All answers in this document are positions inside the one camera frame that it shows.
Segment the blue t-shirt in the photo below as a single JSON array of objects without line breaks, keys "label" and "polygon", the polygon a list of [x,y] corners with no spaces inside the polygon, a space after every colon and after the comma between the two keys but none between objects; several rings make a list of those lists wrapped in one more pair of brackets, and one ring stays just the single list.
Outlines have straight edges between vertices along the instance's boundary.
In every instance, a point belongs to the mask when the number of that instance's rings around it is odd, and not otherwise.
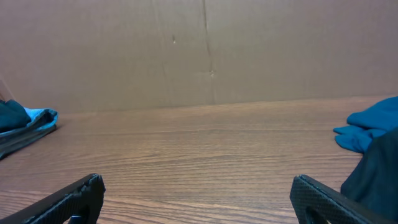
[{"label": "blue t-shirt", "polygon": [[365,153],[374,139],[397,127],[397,97],[349,115],[346,123],[333,129],[336,143],[343,149]]}]

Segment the cardboard back panel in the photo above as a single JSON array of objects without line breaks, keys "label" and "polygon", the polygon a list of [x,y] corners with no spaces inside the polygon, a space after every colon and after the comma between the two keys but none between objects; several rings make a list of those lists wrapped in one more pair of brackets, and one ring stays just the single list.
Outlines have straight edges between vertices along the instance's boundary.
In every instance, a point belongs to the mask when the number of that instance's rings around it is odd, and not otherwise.
[{"label": "cardboard back panel", "polygon": [[2,1],[1,90],[62,113],[397,93],[396,1]]}]

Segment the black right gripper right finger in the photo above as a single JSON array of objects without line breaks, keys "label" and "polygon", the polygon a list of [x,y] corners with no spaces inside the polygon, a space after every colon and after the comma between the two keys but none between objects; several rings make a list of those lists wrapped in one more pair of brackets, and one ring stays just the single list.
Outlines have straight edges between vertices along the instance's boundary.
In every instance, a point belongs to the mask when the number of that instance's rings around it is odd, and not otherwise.
[{"label": "black right gripper right finger", "polygon": [[307,175],[294,177],[290,201],[300,224],[395,224]]}]

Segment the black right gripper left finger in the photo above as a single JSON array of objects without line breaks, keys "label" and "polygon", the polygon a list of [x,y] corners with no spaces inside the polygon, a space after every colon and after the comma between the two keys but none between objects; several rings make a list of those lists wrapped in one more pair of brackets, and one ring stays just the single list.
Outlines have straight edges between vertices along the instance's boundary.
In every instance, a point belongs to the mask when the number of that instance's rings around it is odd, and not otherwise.
[{"label": "black right gripper left finger", "polygon": [[102,176],[89,174],[27,208],[1,219],[1,223],[96,224],[105,191]]}]

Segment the black t-shirt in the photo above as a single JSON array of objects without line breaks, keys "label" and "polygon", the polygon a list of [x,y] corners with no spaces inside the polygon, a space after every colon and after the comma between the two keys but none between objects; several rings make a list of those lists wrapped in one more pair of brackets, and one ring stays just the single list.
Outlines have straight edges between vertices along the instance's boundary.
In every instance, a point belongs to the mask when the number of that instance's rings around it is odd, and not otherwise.
[{"label": "black t-shirt", "polygon": [[342,184],[341,194],[397,221],[397,129],[374,139]]}]

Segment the folded dark navy garment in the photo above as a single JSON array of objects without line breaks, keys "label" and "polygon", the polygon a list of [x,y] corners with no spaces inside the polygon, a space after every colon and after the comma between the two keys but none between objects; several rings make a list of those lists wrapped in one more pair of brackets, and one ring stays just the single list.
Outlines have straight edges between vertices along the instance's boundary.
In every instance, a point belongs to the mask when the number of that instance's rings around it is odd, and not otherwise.
[{"label": "folded dark navy garment", "polygon": [[1,100],[1,132],[26,127],[31,122],[24,107],[14,100]]}]

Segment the folded light blue jeans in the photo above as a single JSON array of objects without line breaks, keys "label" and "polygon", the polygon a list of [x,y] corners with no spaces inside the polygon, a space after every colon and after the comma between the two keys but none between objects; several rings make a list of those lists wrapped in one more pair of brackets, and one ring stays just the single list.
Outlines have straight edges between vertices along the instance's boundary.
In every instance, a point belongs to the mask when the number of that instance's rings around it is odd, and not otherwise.
[{"label": "folded light blue jeans", "polygon": [[46,136],[57,127],[57,111],[49,108],[24,109],[31,122],[23,128],[1,133],[1,160]]}]

